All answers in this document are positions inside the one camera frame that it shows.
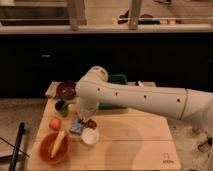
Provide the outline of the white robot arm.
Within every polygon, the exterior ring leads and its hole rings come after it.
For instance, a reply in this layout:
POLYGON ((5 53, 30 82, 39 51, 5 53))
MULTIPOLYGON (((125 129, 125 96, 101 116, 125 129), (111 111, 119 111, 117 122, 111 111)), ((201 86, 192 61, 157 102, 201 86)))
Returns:
POLYGON ((99 103, 108 103, 182 120, 213 132, 213 93, 109 83, 107 71, 100 66, 92 67, 77 82, 75 91, 82 114, 92 115, 99 103))

